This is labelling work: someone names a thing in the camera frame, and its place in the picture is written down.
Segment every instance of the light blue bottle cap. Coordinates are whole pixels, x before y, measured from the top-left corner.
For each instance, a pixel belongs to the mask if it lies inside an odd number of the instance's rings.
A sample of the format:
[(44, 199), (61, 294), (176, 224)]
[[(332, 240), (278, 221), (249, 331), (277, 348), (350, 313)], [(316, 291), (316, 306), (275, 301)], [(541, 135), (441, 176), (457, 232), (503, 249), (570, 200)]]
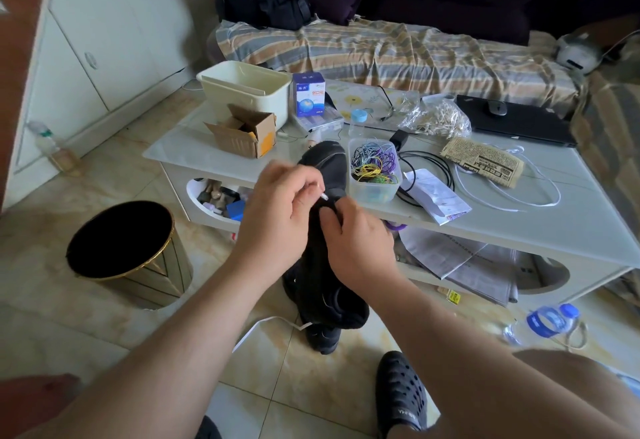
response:
[(580, 311), (577, 307), (572, 304), (561, 304), (560, 312), (564, 314), (565, 317), (575, 319), (580, 315)]
[(367, 113), (367, 111), (362, 110), (361, 108), (356, 108), (355, 110), (351, 111), (351, 120), (360, 124), (366, 122), (368, 116), (369, 114)]

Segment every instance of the blue bottle label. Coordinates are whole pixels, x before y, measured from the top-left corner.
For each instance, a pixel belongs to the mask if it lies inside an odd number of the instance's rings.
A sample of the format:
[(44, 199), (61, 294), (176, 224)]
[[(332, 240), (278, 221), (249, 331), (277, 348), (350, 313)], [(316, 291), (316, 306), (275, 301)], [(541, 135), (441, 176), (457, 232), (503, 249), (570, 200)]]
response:
[(548, 328), (542, 322), (540, 316), (544, 316), (545, 318), (547, 318), (547, 320), (551, 321), (556, 327), (556, 330), (564, 330), (564, 327), (566, 326), (566, 319), (555, 309), (533, 311), (527, 316), (527, 323), (534, 333), (536, 333), (538, 336), (542, 336), (543, 338), (556, 336), (559, 332)]

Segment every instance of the gray mouse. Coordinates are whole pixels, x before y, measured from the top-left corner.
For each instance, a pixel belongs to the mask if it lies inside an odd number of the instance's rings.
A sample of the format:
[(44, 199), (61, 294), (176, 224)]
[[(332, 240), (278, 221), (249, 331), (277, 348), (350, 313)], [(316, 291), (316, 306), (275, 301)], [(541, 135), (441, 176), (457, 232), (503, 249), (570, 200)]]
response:
[(504, 117), (507, 115), (507, 104), (504, 102), (499, 100), (487, 100), (486, 106), (493, 117)]

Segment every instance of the plastic bin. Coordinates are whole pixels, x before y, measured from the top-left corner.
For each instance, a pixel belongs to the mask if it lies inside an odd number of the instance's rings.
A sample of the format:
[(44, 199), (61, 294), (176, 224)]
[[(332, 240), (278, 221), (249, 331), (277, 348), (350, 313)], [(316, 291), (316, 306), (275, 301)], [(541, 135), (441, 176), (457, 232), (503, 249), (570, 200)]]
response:
[(231, 118), (227, 104), (273, 112), (276, 130), (287, 121), (291, 75), (239, 61), (224, 61), (196, 76), (212, 104), (218, 122)]
[(400, 162), (395, 147), (392, 147), (396, 159), (396, 169), (393, 174), (397, 178), (397, 184), (362, 183), (351, 176), (351, 159), (353, 158), (353, 153), (358, 147), (362, 147), (368, 142), (379, 144), (390, 143), (388, 140), (375, 138), (354, 138), (349, 141), (349, 196), (360, 202), (386, 203), (394, 199), (402, 182), (402, 171), (400, 170)]

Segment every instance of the wooden door frame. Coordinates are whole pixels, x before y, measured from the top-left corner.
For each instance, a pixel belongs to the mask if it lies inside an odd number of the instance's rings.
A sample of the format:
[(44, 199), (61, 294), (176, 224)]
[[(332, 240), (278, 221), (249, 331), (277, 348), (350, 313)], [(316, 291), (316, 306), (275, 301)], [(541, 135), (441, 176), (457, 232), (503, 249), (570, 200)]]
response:
[(43, 0), (0, 0), (0, 208), (15, 159), (15, 143)]

